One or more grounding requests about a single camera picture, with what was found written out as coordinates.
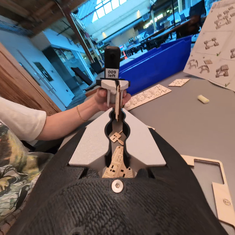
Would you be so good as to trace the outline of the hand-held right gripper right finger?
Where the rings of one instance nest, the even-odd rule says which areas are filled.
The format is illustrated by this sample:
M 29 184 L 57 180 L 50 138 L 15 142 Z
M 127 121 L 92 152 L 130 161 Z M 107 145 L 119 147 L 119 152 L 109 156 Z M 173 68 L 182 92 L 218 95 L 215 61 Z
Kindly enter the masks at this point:
M 126 168 L 138 172 L 151 167 L 164 167 L 166 161 L 152 135 L 156 133 L 130 112 L 122 109 L 122 131 L 125 135 L 123 162 Z

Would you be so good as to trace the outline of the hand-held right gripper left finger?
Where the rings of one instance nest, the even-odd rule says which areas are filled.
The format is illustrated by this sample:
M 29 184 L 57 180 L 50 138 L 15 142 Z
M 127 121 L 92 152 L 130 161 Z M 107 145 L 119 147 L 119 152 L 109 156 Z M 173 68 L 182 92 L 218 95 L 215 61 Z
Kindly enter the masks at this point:
M 109 135 L 113 131 L 112 122 L 115 110 L 110 108 L 87 125 L 70 161 L 69 166 L 86 167 L 102 175 L 103 169 L 110 166 L 112 146 Z

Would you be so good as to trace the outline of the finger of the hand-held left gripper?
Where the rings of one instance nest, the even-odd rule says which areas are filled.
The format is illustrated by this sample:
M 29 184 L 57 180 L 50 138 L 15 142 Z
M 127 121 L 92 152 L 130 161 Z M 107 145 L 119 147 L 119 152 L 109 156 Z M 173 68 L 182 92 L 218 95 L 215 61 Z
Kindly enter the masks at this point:
M 129 87 L 129 82 L 119 82 L 120 85 L 120 97 L 119 97 L 119 108 L 122 108 L 129 101 L 129 94 L 126 89 Z
M 115 104 L 117 94 L 116 82 L 114 80 L 102 80 L 101 87 L 107 90 L 107 106 Z

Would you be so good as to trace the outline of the cross-shaped wooden piece diamond print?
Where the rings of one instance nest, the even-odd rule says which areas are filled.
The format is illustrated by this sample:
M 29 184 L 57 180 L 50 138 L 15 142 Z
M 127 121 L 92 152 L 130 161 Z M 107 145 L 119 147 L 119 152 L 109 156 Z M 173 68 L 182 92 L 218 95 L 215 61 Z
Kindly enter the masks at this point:
M 120 107 L 121 107 L 121 88 L 120 85 L 117 86 L 116 90 L 116 98 L 115 98 L 115 118 L 117 122 L 119 122 L 119 113 L 120 113 Z

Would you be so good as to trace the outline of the wooden four-square frame piece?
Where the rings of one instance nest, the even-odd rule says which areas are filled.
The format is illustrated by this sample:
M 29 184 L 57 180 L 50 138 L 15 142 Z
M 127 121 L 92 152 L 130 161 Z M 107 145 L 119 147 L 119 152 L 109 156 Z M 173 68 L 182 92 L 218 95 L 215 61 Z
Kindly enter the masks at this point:
M 124 142 L 122 140 L 120 140 L 121 138 L 121 133 L 122 133 L 122 130 L 120 132 L 115 132 L 112 136 L 110 136 L 110 140 L 115 143 L 115 142 L 118 142 L 120 145 L 124 145 Z

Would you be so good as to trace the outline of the wooden puzzle sheet square cutout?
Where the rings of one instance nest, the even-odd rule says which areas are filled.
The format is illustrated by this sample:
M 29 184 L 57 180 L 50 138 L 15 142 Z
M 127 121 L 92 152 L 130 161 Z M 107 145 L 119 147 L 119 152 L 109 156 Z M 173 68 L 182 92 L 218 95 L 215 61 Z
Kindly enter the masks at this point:
M 134 178 L 136 172 L 123 162 L 123 146 L 118 144 L 109 167 L 103 169 L 102 178 Z M 221 224 L 235 227 L 235 211 L 227 178 L 221 161 L 181 155 L 195 174 L 210 207 Z

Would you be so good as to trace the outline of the person's left forearm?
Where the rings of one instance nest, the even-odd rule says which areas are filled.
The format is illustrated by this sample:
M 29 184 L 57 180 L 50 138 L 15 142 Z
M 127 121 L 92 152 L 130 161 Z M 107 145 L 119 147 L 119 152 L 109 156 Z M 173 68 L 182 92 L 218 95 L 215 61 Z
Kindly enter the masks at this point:
M 50 141 L 65 137 L 98 112 L 96 101 L 91 98 L 72 109 L 48 116 L 36 140 Z

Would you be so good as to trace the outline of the grey desk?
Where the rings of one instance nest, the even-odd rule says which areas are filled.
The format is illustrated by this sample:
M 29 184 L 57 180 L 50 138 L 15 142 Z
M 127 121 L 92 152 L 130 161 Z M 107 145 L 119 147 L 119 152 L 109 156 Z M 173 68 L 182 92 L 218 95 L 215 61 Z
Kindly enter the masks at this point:
M 92 170 L 68 166 L 85 127 L 43 170 L 33 190 L 32 215 L 23 235 L 226 235 L 191 168 L 179 154 L 221 160 L 235 202 L 235 95 L 204 79 L 131 110 L 156 129 L 154 139 L 166 167 L 141 170 L 141 176 L 95 178 Z M 210 100 L 203 104 L 203 95 Z

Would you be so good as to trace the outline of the person's left hand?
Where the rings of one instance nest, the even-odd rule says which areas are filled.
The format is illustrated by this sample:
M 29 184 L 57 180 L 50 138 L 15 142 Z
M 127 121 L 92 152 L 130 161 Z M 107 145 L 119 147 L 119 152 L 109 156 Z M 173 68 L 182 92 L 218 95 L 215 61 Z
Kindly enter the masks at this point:
M 110 108 L 115 108 L 114 104 L 107 105 L 107 90 L 103 88 L 98 88 L 96 94 L 94 95 L 97 107 L 99 111 L 107 111 Z M 121 107 L 123 107 L 129 100 L 131 99 L 131 95 L 126 92 L 126 90 L 123 91 L 123 98 L 121 102 Z

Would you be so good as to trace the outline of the wooden puzzle sheet arch parts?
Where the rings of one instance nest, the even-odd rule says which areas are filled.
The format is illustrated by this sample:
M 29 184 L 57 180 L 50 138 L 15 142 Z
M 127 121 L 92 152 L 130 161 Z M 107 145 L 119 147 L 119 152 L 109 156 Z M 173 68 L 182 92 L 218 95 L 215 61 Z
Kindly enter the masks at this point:
M 130 111 L 136 107 L 139 107 L 149 101 L 152 101 L 160 96 L 163 96 L 167 93 L 171 92 L 170 89 L 158 84 L 155 85 L 143 92 L 140 92 L 131 97 L 131 99 L 124 105 L 124 108 L 127 111 Z

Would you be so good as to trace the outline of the black monitor on stand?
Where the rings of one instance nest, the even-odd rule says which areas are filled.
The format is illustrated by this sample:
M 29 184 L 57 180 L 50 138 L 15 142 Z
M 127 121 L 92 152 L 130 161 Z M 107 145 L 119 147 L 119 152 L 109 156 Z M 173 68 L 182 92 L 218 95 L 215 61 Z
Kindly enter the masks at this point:
M 78 67 L 71 67 L 72 71 L 75 73 L 76 76 L 78 76 L 82 81 L 84 81 L 89 87 L 86 89 L 83 89 L 84 91 L 90 91 L 93 90 L 97 84 L 94 83 L 93 81 L 87 76 L 85 75 Z

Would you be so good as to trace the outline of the blue plastic bin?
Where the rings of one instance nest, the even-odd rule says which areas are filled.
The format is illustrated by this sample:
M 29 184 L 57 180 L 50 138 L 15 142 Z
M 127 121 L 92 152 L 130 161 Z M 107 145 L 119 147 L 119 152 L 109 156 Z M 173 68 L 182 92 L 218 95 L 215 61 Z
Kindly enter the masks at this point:
M 145 54 L 122 65 L 119 78 L 130 81 L 127 92 L 131 95 L 182 71 L 191 52 L 192 36 L 183 37 L 159 48 L 153 48 Z

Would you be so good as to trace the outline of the small serrated square wooden piece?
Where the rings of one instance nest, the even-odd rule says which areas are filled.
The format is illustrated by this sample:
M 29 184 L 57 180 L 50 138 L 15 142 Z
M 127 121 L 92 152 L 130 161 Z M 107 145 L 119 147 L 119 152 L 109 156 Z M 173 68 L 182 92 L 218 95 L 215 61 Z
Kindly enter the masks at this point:
M 173 82 L 171 82 L 168 86 L 169 87 L 181 87 L 184 84 L 186 84 L 188 81 L 190 81 L 190 78 L 183 78 L 183 79 L 175 79 Z

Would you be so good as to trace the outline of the cream wax stick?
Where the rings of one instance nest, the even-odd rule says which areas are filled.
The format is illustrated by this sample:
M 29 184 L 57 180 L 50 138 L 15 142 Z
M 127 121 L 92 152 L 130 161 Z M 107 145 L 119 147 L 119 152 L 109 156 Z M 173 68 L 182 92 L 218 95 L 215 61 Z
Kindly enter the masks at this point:
M 209 99 L 207 99 L 206 97 L 204 97 L 203 95 L 198 95 L 197 99 L 202 102 L 203 104 L 208 104 L 210 102 Z

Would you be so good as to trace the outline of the thick wooden beam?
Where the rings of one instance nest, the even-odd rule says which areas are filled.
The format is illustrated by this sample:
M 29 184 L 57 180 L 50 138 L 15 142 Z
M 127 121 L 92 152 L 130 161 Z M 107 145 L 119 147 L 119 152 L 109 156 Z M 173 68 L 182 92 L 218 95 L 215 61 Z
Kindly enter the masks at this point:
M 12 54 L 0 44 L 0 96 L 48 116 L 61 112 Z

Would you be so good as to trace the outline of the white tower instruction sheet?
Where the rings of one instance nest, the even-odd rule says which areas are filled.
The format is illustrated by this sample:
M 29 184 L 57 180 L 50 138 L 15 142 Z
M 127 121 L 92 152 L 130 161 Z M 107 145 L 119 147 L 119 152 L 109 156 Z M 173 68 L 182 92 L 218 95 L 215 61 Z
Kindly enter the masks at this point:
M 235 1 L 214 2 L 183 72 L 235 91 Z

